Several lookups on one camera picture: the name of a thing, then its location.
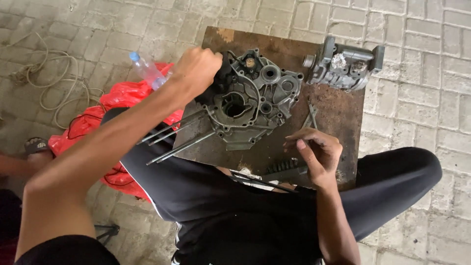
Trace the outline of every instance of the blue bottle cap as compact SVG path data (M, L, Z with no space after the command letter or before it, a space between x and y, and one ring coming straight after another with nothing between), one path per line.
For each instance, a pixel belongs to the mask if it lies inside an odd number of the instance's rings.
M132 60L133 62L137 62L137 61L139 61L139 59L140 59L141 57L139 57L139 54L138 54L137 52L132 51L132 52L129 53L129 58L131 58L131 60Z

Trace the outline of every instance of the metal spring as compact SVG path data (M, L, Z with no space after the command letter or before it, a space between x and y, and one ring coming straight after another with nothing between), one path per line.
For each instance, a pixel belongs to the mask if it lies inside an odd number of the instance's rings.
M297 158L291 158L269 166L267 168L267 174L281 172L295 167L298 167L298 160Z

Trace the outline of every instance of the knee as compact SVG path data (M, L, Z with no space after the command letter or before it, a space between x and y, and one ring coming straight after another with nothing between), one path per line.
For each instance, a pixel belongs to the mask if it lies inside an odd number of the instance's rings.
M113 119L114 117L118 116L119 114L123 113L124 111L126 111L127 107L119 107L119 108L112 108L110 110L108 110L105 115L103 115L103 119L101 119L101 123L100 125L103 125L105 123L107 123L108 121L110 121L111 119Z
M423 175L429 184L430 189L435 186L442 177L442 168L438 157L425 149L412 147L413 157L417 159L418 165L423 170Z

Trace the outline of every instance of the plastic water bottle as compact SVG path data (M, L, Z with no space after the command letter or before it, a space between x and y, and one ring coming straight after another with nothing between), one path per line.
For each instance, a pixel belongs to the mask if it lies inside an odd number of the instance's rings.
M129 53L129 58L132 60L132 68L134 71L136 71L153 90L157 90L167 81L167 78L162 75L151 60L145 60L135 51Z

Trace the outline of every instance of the black pants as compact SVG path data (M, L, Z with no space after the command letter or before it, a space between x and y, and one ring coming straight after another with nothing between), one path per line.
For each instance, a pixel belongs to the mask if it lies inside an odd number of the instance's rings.
M111 109L102 122L125 110ZM309 190L307 196L305 192L261 190L232 181L213 166L177 157L146 166L146 162L171 150L173 141L169 137L153 146L136 145L121 163L152 199L158 214L183 226L180 239L191 227L230 212L283 213L316 223L314 190ZM411 207L441 176L437 157L420 148L400 148L359 159L356 188L340 193L356 240Z

